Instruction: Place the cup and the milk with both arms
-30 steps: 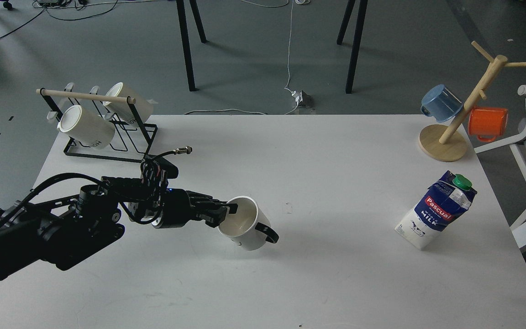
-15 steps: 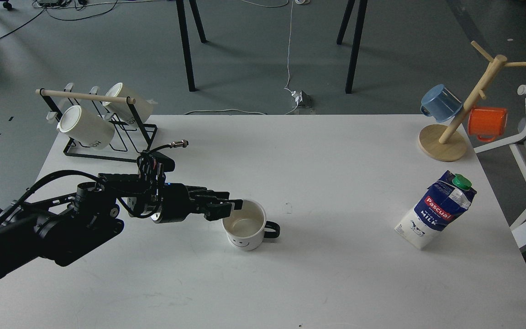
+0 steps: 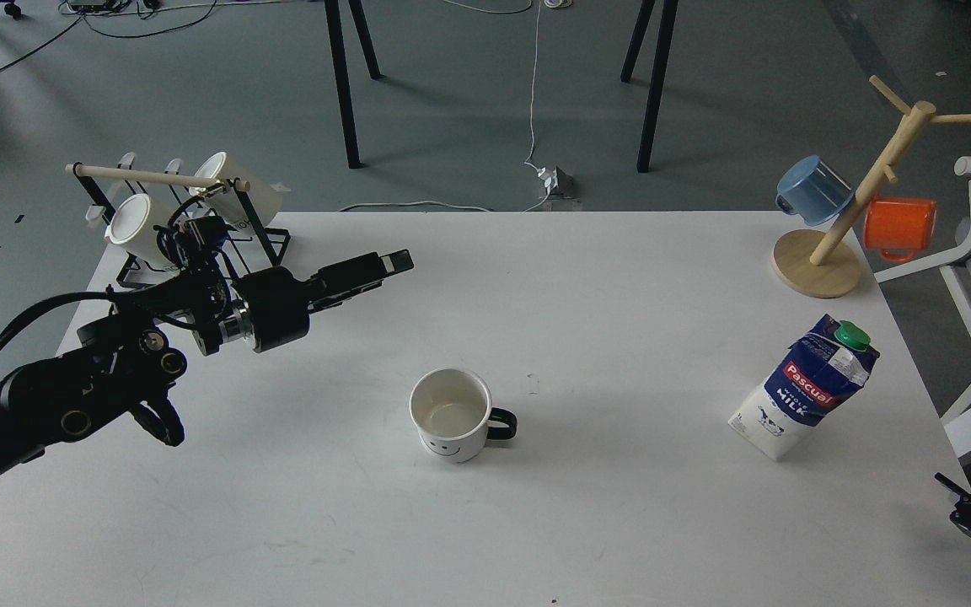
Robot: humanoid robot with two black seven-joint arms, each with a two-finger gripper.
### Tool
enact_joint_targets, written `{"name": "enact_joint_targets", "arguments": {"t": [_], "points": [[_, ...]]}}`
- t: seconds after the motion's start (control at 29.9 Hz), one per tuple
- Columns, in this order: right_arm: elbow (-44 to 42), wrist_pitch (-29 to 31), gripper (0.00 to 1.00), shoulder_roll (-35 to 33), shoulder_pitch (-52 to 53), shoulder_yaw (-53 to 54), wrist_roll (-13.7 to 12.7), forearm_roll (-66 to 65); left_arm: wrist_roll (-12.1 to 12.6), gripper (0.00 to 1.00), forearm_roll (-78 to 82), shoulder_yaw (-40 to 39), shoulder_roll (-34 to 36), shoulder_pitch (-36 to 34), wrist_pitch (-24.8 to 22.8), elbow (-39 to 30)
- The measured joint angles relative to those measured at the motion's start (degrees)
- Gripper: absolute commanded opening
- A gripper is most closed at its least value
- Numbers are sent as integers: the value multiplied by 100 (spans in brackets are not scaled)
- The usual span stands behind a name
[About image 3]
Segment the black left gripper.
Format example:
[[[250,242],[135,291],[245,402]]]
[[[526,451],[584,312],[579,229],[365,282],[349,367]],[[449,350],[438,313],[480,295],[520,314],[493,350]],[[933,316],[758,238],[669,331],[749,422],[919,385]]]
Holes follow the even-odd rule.
[[[245,274],[230,281],[230,309],[219,314],[215,324],[196,332],[196,344],[201,353],[211,355],[223,343],[242,338],[255,353],[270,351],[307,335],[315,306],[340,306],[413,268],[410,252],[397,250],[324,266],[304,281],[285,266]]]

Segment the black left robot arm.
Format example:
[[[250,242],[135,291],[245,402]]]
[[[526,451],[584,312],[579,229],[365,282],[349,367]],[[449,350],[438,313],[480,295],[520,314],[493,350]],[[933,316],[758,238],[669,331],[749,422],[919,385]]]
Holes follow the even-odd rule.
[[[30,306],[0,333],[0,351],[35,320],[66,304],[107,301],[109,313],[78,330],[80,346],[16,368],[0,381],[0,475],[58,443],[91,437],[123,415],[169,446],[185,439],[169,390],[185,354],[163,326],[191,331],[201,353],[243,338],[257,353],[308,334],[311,315],[340,306],[415,264],[408,250],[367,253],[299,280],[285,266],[229,277],[218,257],[228,228],[213,216],[152,230],[178,273],[135,291],[62,293]]]

